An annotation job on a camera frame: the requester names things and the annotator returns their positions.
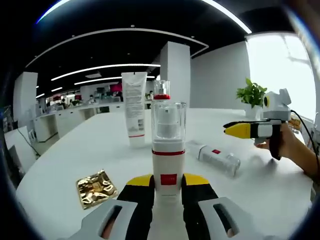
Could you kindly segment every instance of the window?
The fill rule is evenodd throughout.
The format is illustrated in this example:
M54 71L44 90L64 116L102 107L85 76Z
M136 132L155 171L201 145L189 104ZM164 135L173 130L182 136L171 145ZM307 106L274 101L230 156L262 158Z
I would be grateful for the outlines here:
M251 81L268 91L286 88L289 107L315 120L316 88L307 51L296 34L262 33L246 37Z

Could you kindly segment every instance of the red stripe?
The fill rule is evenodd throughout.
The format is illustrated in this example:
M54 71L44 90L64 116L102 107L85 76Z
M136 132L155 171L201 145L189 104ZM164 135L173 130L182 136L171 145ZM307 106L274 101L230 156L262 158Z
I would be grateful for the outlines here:
M162 151L154 151L152 149L152 153L155 154L155 155L159 155L159 156L176 156L176 155L184 154L185 152L186 152L186 150L174 151L174 152L162 152Z
M136 135L136 136L129 136L129 138L137 138L137 137L143 137L144 136L144 134L142 134L142 135Z
M167 100L170 99L170 95L168 94L157 94L153 96L154 100Z

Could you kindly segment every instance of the green leaves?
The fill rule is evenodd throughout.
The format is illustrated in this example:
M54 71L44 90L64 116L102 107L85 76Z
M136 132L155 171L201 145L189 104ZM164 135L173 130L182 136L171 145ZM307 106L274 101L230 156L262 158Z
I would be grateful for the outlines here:
M248 86L251 86L251 85L252 85L250 79L247 78L247 77L245 78L245 83L246 83Z
M238 88L236 91L236 98L241 99L242 103L251 104L253 108L255 105L262 106L263 105L263 97L267 88L263 88L262 86L252 83L249 78L245 79L245 83L247 86L245 88Z

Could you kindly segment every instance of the ceiling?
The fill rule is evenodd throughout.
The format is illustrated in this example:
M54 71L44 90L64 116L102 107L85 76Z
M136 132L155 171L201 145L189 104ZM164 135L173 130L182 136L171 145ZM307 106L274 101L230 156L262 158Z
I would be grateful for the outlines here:
M279 0L216 2L241 19L252 33L293 31L279 7ZM62 92L72 90L74 83L89 80L85 75L97 72L91 70L51 81L73 71L114 64L159 64L157 57L167 41L189 45L191 54L204 48L193 40L208 45L206 50L194 56L197 57L243 41L246 34L230 18L201 0L70 0L35 24L54 3L52 0L42 0L35 3L28 14L23 13L23 23L19 24L23 25L23 31L19 39L15 39L19 46L15 61L22 66L20 71L38 73L37 95L44 93L49 96L51 90L58 87L62 87ZM132 30L77 38L95 31L120 28L159 30L189 39ZM66 40L70 41L47 51ZM99 69L102 78L119 77L121 72L140 71L149 71L150 76L157 76L160 72L158 67Z

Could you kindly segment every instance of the gold packet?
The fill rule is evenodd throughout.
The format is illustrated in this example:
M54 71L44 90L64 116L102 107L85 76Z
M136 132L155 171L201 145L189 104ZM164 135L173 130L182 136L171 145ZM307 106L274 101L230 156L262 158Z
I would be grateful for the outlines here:
M76 181L76 187L83 209L91 208L118 195L117 188L103 169Z

